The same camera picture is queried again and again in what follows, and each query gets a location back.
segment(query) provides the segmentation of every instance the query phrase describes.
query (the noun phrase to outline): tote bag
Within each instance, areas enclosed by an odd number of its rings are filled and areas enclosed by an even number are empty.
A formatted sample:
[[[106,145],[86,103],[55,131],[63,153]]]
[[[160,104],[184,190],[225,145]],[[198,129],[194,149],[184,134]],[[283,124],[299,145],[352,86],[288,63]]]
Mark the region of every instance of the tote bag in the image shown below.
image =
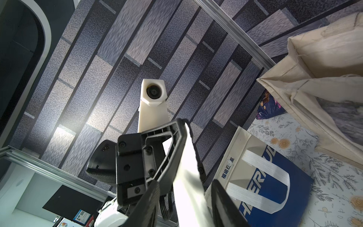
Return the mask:
[[[298,226],[313,179],[264,142],[238,127],[214,179],[250,226]],[[211,187],[205,194],[211,208]]]
[[[363,13],[290,37],[289,54],[257,81],[303,127],[316,151],[363,168]]]

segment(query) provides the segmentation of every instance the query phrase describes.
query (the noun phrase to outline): screw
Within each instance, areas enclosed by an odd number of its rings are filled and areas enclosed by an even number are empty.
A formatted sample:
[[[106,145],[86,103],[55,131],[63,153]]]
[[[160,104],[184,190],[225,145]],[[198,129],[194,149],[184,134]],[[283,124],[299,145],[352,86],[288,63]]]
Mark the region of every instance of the screw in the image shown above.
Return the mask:
[[[123,167],[123,170],[124,171],[129,171],[130,170],[130,165],[129,164],[126,164],[124,167]]]
[[[146,154],[147,155],[151,155],[151,152],[152,152],[152,148],[151,147],[146,148]]]
[[[135,193],[136,193],[136,194],[139,194],[139,193],[140,193],[140,188],[139,188],[139,187],[136,187],[136,188],[135,188]]]
[[[204,169],[202,167],[199,167],[198,168],[198,171],[199,171],[200,174],[203,174],[204,173]]]
[[[149,175],[150,175],[150,177],[153,177],[155,175],[155,170],[154,169],[150,169],[149,170]]]
[[[121,142],[119,143],[119,145],[120,145],[120,147],[121,147],[121,148],[126,147],[126,143],[125,143],[124,141],[121,141]]]

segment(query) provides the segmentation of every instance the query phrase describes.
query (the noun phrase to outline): white wall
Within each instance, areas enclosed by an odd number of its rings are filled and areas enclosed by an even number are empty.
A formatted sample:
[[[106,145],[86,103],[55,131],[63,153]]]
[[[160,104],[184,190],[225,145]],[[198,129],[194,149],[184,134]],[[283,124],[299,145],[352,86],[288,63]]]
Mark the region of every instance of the white wall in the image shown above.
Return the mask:
[[[8,219],[1,224],[1,227],[52,227],[53,225],[53,222],[22,210],[14,209]]]
[[[34,171],[11,163],[0,182],[0,226],[13,213]]]
[[[61,186],[61,183],[35,173],[16,208],[48,221],[53,221],[59,215],[43,209],[43,206]]]

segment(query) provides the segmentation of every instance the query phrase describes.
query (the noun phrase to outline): white bag handle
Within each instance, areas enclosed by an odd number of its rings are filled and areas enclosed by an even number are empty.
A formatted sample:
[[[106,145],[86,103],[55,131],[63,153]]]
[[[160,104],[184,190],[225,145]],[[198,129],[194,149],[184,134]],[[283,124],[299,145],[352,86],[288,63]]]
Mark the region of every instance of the white bag handle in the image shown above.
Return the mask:
[[[233,183],[228,183],[227,186],[227,194],[235,199],[238,199],[242,202],[247,203],[253,207],[256,207],[264,212],[269,214],[273,214],[279,210],[281,210],[289,197],[290,192],[290,175],[278,167],[277,165],[273,164],[272,162],[267,161],[266,159],[258,156],[257,154],[246,150],[241,158],[248,164],[251,164],[258,169],[262,170],[263,172],[269,174],[273,178],[277,179],[281,183],[287,186],[287,193],[285,200],[279,204],[272,200],[269,200],[266,197],[263,197],[259,194],[253,193],[247,189],[244,189],[240,186],[237,186]]]

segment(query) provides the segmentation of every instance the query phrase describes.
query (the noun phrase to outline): black panel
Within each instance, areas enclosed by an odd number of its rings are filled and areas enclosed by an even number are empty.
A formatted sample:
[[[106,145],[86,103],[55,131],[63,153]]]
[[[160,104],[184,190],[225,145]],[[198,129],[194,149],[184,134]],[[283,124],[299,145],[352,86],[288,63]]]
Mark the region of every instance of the black panel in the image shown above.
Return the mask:
[[[66,219],[73,220],[79,210],[83,210],[92,216],[97,213],[97,209],[101,205],[102,202],[62,185],[43,208]]]

